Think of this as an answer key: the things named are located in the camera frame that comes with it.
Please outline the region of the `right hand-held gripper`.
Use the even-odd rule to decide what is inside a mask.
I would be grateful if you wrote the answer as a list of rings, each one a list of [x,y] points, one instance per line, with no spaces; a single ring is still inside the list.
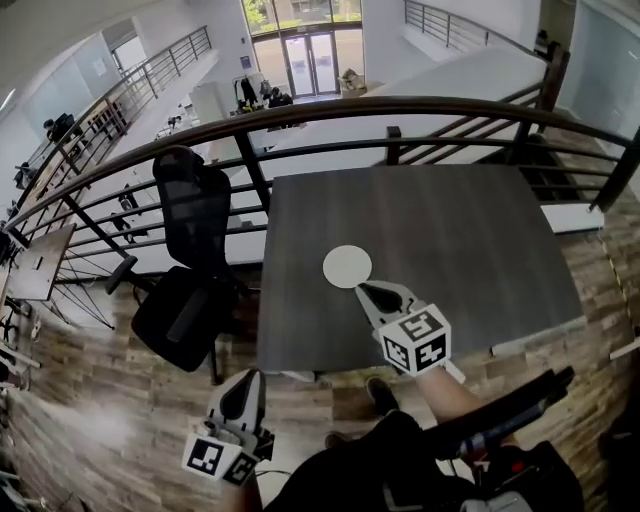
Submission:
[[[451,325],[434,304],[388,281],[366,281],[355,293],[387,363],[412,377],[442,367],[459,383],[465,382],[463,373],[450,362]]]

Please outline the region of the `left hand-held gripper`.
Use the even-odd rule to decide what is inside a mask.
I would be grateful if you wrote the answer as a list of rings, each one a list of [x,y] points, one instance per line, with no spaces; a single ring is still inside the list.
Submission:
[[[242,486],[270,461],[275,436],[261,427],[266,380],[256,369],[229,377],[213,392],[208,417],[187,436],[181,468],[216,482]]]

